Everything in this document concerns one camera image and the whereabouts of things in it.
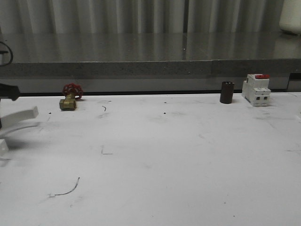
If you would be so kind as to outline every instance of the white table surface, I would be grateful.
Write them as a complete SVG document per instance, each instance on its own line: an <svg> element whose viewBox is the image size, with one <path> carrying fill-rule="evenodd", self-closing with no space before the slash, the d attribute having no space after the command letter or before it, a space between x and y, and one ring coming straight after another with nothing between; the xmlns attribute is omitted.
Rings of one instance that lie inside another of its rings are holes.
<svg viewBox="0 0 301 226"><path fill-rule="evenodd" d="M83 99L1 100L40 114L0 130L0 226L301 225L301 94Z"/></svg>

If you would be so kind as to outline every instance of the black cylinder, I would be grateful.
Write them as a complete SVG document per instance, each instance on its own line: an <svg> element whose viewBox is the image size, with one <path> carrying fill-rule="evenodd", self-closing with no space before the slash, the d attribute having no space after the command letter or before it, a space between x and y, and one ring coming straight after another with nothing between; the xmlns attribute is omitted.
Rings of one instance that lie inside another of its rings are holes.
<svg viewBox="0 0 301 226"><path fill-rule="evenodd" d="M231 81L223 81L220 102L223 104L231 104L233 92L234 83Z"/></svg>

